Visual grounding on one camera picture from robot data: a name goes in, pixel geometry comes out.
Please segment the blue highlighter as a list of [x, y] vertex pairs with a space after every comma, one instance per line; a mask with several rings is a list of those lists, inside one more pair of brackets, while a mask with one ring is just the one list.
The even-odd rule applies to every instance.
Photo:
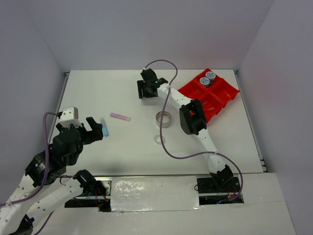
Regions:
[[103, 117], [100, 118], [100, 123], [102, 124], [102, 132], [103, 132], [103, 136], [104, 137], [108, 137], [109, 136], [109, 131], [108, 131], [108, 127], [106, 125], [106, 121]]

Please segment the pink highlighter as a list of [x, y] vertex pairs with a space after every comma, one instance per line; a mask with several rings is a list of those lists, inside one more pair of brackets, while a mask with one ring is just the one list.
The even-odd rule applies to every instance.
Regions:
[[121, 115], [121, 114], [117, 114], [117, 113], [110, 113], [110, 117], [116, 118], [116, 119], [120, 119], [120, 120], [124, 120], [124, 121], [131, 121], [130, 117], [124, 116], [124, 115]]

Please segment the blue paint jar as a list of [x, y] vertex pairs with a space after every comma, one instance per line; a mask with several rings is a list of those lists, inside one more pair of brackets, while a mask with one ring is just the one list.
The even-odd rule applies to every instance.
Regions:
[[208, 78], [210, 83], [213, 83], [216, 79], [216, 74], [212, 71], [208, 71], [208, 72], [206, 72], [205, 77]]
[[207, 78], [207, 77], [201, 77], [201, 78], [199, 79], [199, 82], [200, 82], [201, 85], [203, 85], [203, 86], [205, 86], [205, 87], [209, 87], [210, 84], [211, 84], [210, 79]]

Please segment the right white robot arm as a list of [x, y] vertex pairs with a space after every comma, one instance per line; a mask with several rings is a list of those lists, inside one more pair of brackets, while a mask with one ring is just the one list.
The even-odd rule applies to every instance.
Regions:
[[170, 103], [179, 111], [179, 121], [183, 132], [194, 137], [204, 148], [204, 152], [192, 154], [185, 157], [172, 155], [165, 147], [164, 139], [160, 134], [160, 142], [167, 155], [173, 159], [189, 159], [203, 155], [211, 177], [213, 178], [213, 188], [217, 191], [224, 191], [229, 187], [233, 179], [233, 172], [224, 161], [225, 157], [217, 152], [214, 143], [207, 130], [206, 117], [202, 104], [198, 99], [191, 99], [174, 89], [166, 79], [157, 78], [152, 69], [144, 68], [140, 73], [142, 80], [137, 81], [138, 96], [142, 98], [161, 97], [164, 105], [161, 114], [165, 113], [167, 103]]

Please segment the small clear tape roll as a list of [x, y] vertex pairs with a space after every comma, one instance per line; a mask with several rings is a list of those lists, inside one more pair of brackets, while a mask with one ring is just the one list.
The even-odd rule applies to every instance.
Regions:
[[165, 138], [162, 135], [155, 135], [154, 141], [158, 145], [162, 145], [162, 142], [165, 142]]

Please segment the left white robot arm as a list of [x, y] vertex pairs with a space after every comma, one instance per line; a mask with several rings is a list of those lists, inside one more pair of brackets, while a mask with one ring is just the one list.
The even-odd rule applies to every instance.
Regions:
[[42, 217], [73, 197], [83, 195], [105, 196], [103, 184], [86, 169], [79, 170], [58, 190], [42, 198], [41, 194], [76, 164], [84, 145], [103, 139], [102, 124], [92, 117], [86, 119], [91, 130], [86, 130], [78, 119], [60, 120], [59, 134], [45, 150], [37, 154], [25, 169], [17, 189], [6, 203], [0, 205], [0, 233], [2, 235], [29, 235]]

